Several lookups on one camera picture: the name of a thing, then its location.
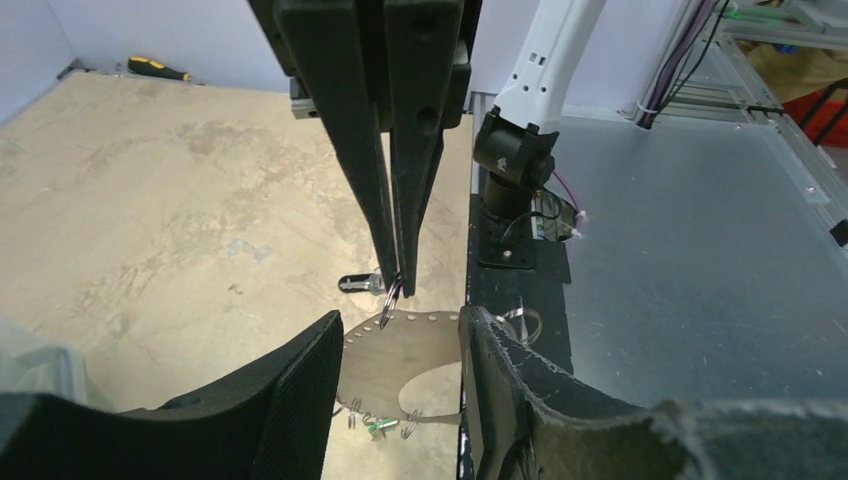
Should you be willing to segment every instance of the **green object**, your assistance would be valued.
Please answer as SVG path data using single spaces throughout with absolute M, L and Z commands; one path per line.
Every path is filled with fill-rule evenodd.
M 754 9 L 741 8 L 739 10 L 725 13 L 725 18 L 739 22 L 760 23 L 765 25 L 791 25 L 797 23 L 795 17 L 775 8 L 756 7 Z
M 372 437 L 376 437 L 380 434 L 380 432 L 390 432 L 396 429 L 398 425 L 400 425 L 400 422 L 391 418 L 377 420 L 373 425 L 368 427 L 368 433 L 370 433 Z

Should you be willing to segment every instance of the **hole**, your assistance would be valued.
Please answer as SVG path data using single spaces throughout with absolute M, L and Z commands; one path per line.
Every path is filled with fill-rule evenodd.
M 174 408 L 185 408 L 200 403 L 200 397 L 196 395 L 182 395 L 172 398 L 165 402 L 165 405 L 159 407 L 159 410 L 171 410 Z
M 456 386 L 461 374 L 462 365 L 456 362 L 413 378 L 398 395 L 401 410 L 412 413 L 417 409 L 425 417 L 456 413 L 459 402 L 453 399 L 457 398 Z
M 436 131 L 436 124 L 439 123 L 439 114 L 429 107 L 422 108 L 418 111 L 418 126 L 426 133 Z
M 419 17 L 412 21 L 412 31 L 423 36 L 432 34 L 438 26 L 439 22 L 432 17 Z

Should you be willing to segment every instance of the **gray metal plate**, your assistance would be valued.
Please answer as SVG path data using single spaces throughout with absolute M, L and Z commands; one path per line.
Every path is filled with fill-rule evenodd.
M 589 214 L 567 243 L 578 379 L 641 406 L 848 397 L 848 261 L 773 128 L 565 118 L 560 132 L 557 167 Z

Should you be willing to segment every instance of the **pink wire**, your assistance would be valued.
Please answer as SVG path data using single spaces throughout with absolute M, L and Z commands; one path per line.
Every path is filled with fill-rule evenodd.
M 562 188 L 565 189 L 565 193 L 571 197 L 574 209 L 577 210 L 577 221 L 574 224 L 574 229 L 580 232 L 583 227 L 583 215 L 580 215 L 580 212 L 583 211 L 583 205 L 580 203 L 580 200 L 577 199 L 577 195 L 574 194 L 574 190 L 572 190 L 571 186 L 565 180 L 565 177 L 556 170 L 554 170 L 554 176 L 559 181 L 559 184 L 562 185 Z

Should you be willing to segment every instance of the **red object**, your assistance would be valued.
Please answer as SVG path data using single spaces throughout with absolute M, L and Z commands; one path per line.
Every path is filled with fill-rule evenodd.
M 822 92 L 813 92 L 806 97 L 797 98 L 791 102 L 787 102 L 783 105 L 783 108 L 786 110 L 786 113 L 795 120 L 795 123 L 800 125 L 801 121 L 806 118 L 807 114 L 815 106 L 816 102 L 822 95 Z M 809 138 L 811 142 L 815 142 L 819 133 L 821 133 L 828 122 L 836 116 L 842 106 L 842 102 L 829 101 L 826 102 L 818 112 L 816 112 L 816 115 L 812 118 L 812 120 L 810 120 L 807 127 L 804 128 L 804 133 L 807 134 L 807 138 Z M 845 115 L 839 120 L 839 123 L 833 127 L 833 130 L 831 130 L 826 137 L 824 137 L 821 144 L 829 147 L 848 147 L 848 115 Z

